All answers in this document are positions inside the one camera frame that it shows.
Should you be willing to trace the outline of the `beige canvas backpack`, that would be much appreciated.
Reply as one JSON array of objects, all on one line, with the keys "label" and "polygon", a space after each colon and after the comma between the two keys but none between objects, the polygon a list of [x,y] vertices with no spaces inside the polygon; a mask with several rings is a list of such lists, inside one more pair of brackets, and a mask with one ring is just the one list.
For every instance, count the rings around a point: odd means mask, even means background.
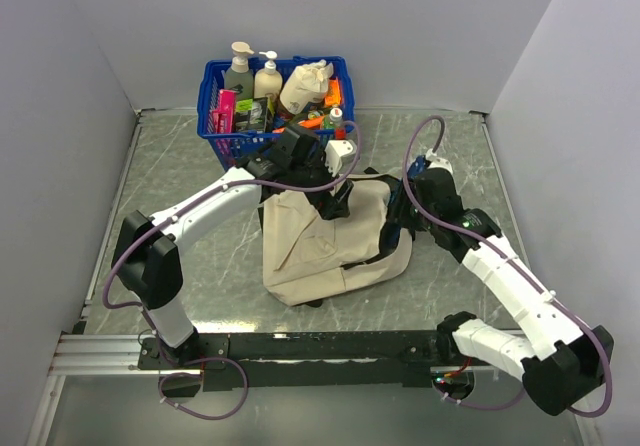
[{"label": "beige canvas backpack", "polygon": [[301,192],[286,191],[263,206],[266,290],[288,306],[323,300],[401,275],[413,237],[387,221],[401,181],[387,174],[353,175],[350,215],[324,220]]}]

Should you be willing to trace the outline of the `blue dinosaur pencil case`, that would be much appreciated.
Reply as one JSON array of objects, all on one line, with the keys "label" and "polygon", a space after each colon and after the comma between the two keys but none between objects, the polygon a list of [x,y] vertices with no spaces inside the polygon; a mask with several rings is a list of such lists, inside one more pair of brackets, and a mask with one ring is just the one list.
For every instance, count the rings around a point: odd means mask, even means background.
[{"label": "blue dinosaur pencil case", "polygon": [[[420,155],[408,167],[407,177],[410,185],[419,173],[422,173],[430,164],[424,155]],[[390,200],[387,206],[387,221],[401,228],[414,231],[422,231],[423,216],[417,211],[412,202],[409,200],[404,183],[399,181],[392,190]]]}]

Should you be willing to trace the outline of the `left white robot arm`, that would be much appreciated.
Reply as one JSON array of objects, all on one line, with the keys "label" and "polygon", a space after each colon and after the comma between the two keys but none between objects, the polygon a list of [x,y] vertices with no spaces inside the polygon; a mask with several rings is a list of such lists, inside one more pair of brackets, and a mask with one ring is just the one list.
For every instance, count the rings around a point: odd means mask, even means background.
[{"label": "left white robot arm", "polygon": [[174,367],[192,364],[201,352],[199,334],[182,305],[181,257],[204,235],[236,214],[255,209],[283,191],[300,192],[324,220],[345,218],[353,189],[349,175],[360,141],[323,141],[302,126],[238,159],[218,180],[182,202],[123,220],[106,282],[119,280]]}]

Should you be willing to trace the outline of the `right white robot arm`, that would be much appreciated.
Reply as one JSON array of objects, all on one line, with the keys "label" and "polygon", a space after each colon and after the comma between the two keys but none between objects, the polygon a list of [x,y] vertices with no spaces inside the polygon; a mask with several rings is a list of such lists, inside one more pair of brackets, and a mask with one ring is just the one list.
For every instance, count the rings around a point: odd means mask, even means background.
[{"label": "right white robot arm", "polygon": [[603,387],[603,415],[612,403],[614,340],[602,326],[589,327],[569,311],[526,267],[497,223],[481,209],[464,207],[452,173],[433,162],[406,171],[403,191],[422,229],[477,277],[520,328],[512,335],[463,311],[437,327],[438,356],[448,364],[475,358],[521,381],[545,413],[577,414],[575,405]]}]

